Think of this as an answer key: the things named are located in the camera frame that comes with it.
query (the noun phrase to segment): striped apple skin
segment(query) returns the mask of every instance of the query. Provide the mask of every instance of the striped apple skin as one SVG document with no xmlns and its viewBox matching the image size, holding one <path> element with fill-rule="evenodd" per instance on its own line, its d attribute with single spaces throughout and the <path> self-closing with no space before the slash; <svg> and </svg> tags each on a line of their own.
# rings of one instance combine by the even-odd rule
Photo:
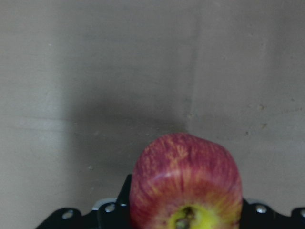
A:
<svg viewBox="0 0 305 229">
<path fill-rule="evenodd" d="M 175 229 L 169 226 L 170 218 L 190 205 L 215 216 L 211 229 L 237 229 L 242 202 L 241 178 L 231 154 L 190 134 L 156 139 L 133 170 L 130 217 L 135 229 Z"/>
</svg>

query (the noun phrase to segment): red apple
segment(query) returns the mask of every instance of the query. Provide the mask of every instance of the red apple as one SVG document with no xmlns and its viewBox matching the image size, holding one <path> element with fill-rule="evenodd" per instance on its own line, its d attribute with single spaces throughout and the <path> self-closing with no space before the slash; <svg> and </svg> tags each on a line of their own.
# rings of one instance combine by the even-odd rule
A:
<svg viewBox="0 0 305 229">
<path fill-rule="evenodd" d="M 135 229 L 237 229 L 242 202 L 230 153 L 190 134 L 158 138 L 133 171 L 130 217 Z"/>
</svg>

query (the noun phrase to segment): screw head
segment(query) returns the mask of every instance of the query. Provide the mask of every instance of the screw head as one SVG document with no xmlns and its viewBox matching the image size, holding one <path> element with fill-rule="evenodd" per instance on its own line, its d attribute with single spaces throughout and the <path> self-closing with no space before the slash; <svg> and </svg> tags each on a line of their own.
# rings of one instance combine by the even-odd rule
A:
<svg viewBox="0 0 305 229">
<path fill-rule="evenodd" d="M 258 213 L 266 213 L 267 212 L 267 208 L 264 205 L 258 204 L 255 206 L 255 210 Z"/>
<path fill-rule="evenodd" d="M 63 215 L 61 216 L 62 219 L 69 219 L 73 216 L 74 212 L 72 209 L 66 211 L 65 213 L 63 213 Z"/>
<path fill-rule="evenodd" d="M 300 214 L 301 214 L 302 217 L 305 218 L 305 209 L 302 209 L 302 210 L 300 211 Z"/>
<path fill-rule="evenodd" d="M 106 212 L 112 212 L 115 210 L 115 204 L 111 203 L 105 207 Z"/>
</svg>

